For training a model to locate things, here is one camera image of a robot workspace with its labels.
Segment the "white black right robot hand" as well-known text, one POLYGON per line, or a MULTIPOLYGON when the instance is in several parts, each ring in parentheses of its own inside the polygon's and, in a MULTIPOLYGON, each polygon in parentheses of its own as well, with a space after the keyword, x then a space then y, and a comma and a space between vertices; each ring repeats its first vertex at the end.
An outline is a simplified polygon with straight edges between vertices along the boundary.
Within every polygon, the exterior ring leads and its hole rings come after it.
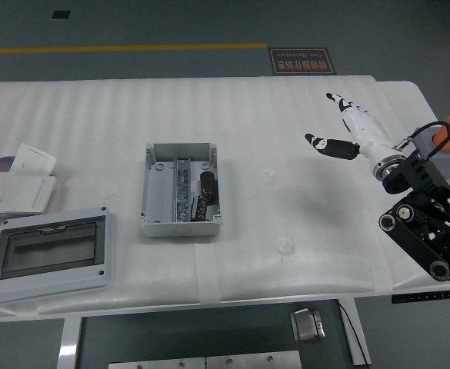
POLYGON ((357 155, 362 154, 369 159, 373 168, 381 168, 387 163, 405 160, 405 156, 394 149, 394 144, 382 125, 367 111, 341 95, 327 93, 326 97, 338 106, 343 124, 354 141, 320 138, 306 134, 305 139, 317 152, 345 160, 353 160, 357 155))

